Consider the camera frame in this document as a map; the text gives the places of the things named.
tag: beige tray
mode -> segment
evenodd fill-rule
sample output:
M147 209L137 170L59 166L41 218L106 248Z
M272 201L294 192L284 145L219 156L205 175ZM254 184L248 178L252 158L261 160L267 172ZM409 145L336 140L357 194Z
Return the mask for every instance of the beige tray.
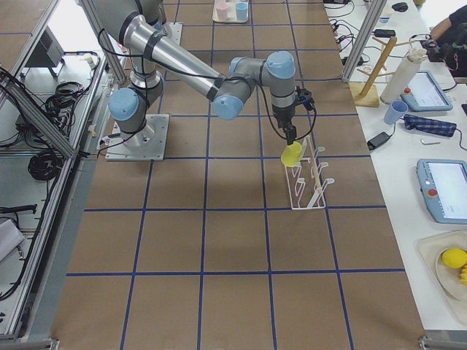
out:
M443 233L442 235L425 238L418 242L417 248L422 255L423 260L433 274L434 279L444 293L453 314L462 324L467 324L467 301L458 300L443 287L436 273L436 264L439 263L439 255L448 248L459 247L467 250L467 232L453 231Z
M226 2L228 4L228 17L227 20L220 20L219 17L217 16L216 12L216 3L218 2ZM240 0L215 0L214 1L214 6L212 8L212 20L217 22L217 23L246 23L248 22L248 18L250 17L250 7L248 7L247 10L247 19L246 20L237 20L236 19L236 11L235 11L235 5L239 2L245 2L248 4L248 1L240 1Z

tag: tablet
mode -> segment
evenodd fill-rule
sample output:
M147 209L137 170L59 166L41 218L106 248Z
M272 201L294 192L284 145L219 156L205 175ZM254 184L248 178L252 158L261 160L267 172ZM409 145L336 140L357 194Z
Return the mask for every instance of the tablet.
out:
M444 224L467 224L467 163L463 160L421 159L420 190L431 216Z
M410 93L401 94L404 102L415 112L449 111L451 101L429 71L418 71L410 81Z

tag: computer mouse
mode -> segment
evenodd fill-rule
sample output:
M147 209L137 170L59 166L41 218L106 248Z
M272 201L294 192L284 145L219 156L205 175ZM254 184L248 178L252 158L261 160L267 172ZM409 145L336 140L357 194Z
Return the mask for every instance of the computer mouse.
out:
M397 4L393 5L393 10L397 12L405 12L409 7L407 6L406 2L398 2Z

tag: white table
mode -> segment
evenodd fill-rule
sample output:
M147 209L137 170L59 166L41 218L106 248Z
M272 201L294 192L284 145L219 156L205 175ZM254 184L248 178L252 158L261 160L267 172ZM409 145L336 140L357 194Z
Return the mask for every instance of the white table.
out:
M388 0L387 4L391 5L396 2L399 1ZM391 17L388 24L378 23L377 25L377 28L394 29L399 42L406 41L414 34L429 32L415 5L411 1L407 1L407 4L409 9L406 12L397 12ZM362 0L355 0L355 5L355 11L352 14L337 19L346 20L360 28L368 5ZM329 9L328 15L348 13L349 9L350 7L339 10ZM339 34L345 33L348 33L346 29L342 29L342 31L339 29ZM374 43L370 39L367 46L378 46ZM407 48L395 48L392 55L404 55ZM370 56L370 64L374 65L379 57L379 52L375 49L367 49L365 53ZM342 57L345 55L348 55L348 52L342 53ZM400 58L390 58L387 61L388 71L394 71L400 61ZM442 88L450 88L454 85L454 80L443 63L424 62L421 69L431 71ZM384 77L378 78L375 84L380 95L386 86L385 80ZM366 81L366 76L355 72L351 81L363 82ZM454 105L452 111L412 114L457 123L458 128L464 132L464 146L467 147L467 116L460 107L461 104L467 103L467 87L458 85L447 95ZM393 127L383 122L386 109L387 106L384 104L378 109L357 108L367 140L382 131L392 132ZM404 128L404 123L400 121L396 125L395 135L389 142L371 153L415 303L426 330L467 330L467 325L461 324L451 312L441 287L417 250L417 242L420 239L453 230L467 230L465 225L439 224L431 218L420 193L416 174L417 161L422 158L467 160L467 152L458 146L459 136L459 133L456 132L451 139L448 139L419 131L407 131ZM425 146L420 142L420 139L427 142L440 141L441 143Z

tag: emergency stop button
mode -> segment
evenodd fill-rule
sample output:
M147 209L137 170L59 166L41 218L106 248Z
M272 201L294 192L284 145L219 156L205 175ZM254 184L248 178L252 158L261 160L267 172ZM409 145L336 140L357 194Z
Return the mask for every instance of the emergency stop button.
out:
M430 197L436 197L438 195L438 191L435 190L434 188L431 188L427 191L427 194L430 196Z

